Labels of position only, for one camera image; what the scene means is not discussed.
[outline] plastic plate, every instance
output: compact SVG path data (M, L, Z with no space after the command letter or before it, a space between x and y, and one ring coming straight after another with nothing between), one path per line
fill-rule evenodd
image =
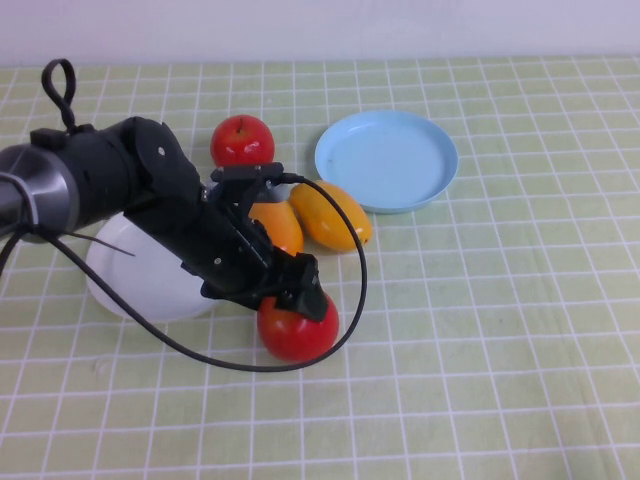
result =
M315 150L320 178L341 187L364 210L399 213L423 207L458 171L447 133L418 115L357 113L330 126Z

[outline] silver metal cylinder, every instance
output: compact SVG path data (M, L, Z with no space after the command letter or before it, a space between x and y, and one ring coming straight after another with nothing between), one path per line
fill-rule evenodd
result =
M30 218L38 225L72 230L78 208L73 176L53 152L29 144L0 151L0 238Z

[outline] table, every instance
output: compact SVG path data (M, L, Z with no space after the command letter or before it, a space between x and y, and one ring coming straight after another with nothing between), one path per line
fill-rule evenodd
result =
M40 71L0 69L1 148L61 126ZM372 216L361 326L301 372L185 359L100 307L59 253L22 244L0 282L0 479L640 478L638 57L78 77L78 123L164 120L203 178L230 114L263 118L276 159L317 178L327 125L381 108L444 128L460 170L426 208ZM356 256L308 247L347 319ZM268 360L253 315L233 305L161 326L225 359Z

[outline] mango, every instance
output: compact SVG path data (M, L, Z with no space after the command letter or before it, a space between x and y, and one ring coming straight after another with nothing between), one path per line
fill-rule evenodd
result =
M342 208L360 242L366 244L373 235L373 227L358 202L336 185L324 180L318 180L316 183ZM355 250L356 244L349 229L338 212L319 192L308 185L299 184L291 189L289 202L306 232L317 243L338 252Z
M278 203L254 203L249 218L259 221L276 247L289 255L304 249L304 235L291 205L287 201Z

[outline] red apple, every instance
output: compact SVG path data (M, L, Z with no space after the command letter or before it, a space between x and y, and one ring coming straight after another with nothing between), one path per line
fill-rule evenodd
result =
M211 158L218 167L269 163L275 148L269 127L251 115L227 118L211 136Z

